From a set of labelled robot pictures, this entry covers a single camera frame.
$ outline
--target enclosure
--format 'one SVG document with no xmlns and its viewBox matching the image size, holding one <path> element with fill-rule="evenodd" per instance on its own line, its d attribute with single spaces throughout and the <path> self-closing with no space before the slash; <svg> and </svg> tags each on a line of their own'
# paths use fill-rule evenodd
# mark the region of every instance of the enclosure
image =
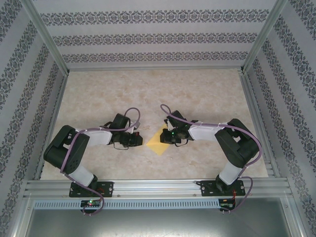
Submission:
<svg viewBox="0 0 316 237">
<path fill-rule="evenodd" d="M 315 4 L 2 0 L 0 236 L 316 236 Z M 236 212 L 196 185 L 225 167 L 219 143 L 152 143 L 160 104 L 189 121 L 237 118 L 258 138 Z M 69 197 L 43 153 L 62 126 L 130 107 L 143 145 L 85 150 L 81 164 L 113 186 L 99 218 L 83 216 L 89 198 Z"/>
</svg>

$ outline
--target yellow paper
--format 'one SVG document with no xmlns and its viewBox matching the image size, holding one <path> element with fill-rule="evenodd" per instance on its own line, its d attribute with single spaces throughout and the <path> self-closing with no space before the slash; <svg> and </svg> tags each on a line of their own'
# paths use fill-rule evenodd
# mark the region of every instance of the yellow paper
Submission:
<svg viewBox="0 0 316 237">
<path fill-rule="evenodd" d="M 164 153 L 164 151 L 167 150 L 167 148 L 169 147 L 169 144 L 160 142 L 160 135 L 162 134 L 162 130 L 164 128 L 167 128 L 166 124 L 164 124 L 146 144 L 146 146 L 152 149 L 159 156 L 161 156 L 162 153 Z"/>
</svg>

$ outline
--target beige floor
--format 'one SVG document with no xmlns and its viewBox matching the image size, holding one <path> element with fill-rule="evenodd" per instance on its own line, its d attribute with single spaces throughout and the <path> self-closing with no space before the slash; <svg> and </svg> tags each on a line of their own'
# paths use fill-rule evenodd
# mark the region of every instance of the beige floor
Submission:
<svg viewBox="0 0 316 237">
<path fill-rule="evenodd" d="M 254 133 L 237 70 L 170 70 L 71 72 L 54 135 L 68 124 L 98 127 L 129 107 L 140 109 L 140 134 L 146 144 L 163 125 L 165 103 L 188 120 L 227 122 L 240 119 Z M 136 119 L 137 113 L 128 116 Z M 99 179 L 215 178 L 227 162 L 217 142 L 194 141 L 170 146 L 161 156 L 147 146 L 115 150 L 113 146 L 87 148 L 83 165 Z M 263 159 L 244 173 L 267 177 Z M 41 179 L 64 179 L 45 163 Z"/>
</svg>

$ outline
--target perforated metal strip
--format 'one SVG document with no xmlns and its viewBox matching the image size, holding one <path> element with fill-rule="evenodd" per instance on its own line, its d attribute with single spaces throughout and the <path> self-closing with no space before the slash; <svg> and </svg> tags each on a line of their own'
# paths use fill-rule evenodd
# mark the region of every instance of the perforated metal strip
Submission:
<svg viewBox="0 0 316 237">
<path fill-rule="evenodd" d="M 39 200 L 36 210 L 80 209 L 80 200 Z M 103 209 L 202 209 L 219 208 L 218 199 L 106 200 Z"/>
</svg>

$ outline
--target patterned wallpaper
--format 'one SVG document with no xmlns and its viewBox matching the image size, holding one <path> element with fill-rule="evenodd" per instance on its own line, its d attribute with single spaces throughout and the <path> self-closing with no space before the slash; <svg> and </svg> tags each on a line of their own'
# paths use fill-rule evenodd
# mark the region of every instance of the patterned wallpaper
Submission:
<svg viewBox="0 0 316 237">
<path fill-rule="evenodd" d="M 276 0 L 36 0 L 70 69 L 241 66 Z"/>
<path fill-rule="evenodd" d="M 0 2 L 0 237 L 33 179 L 65 79 L 18 0 Z"/>
<path fill-rule="evenodd" d="M 248 72 L 279 171 L 316 236 L 316 6 L 290 0 Z"/>
</svg>

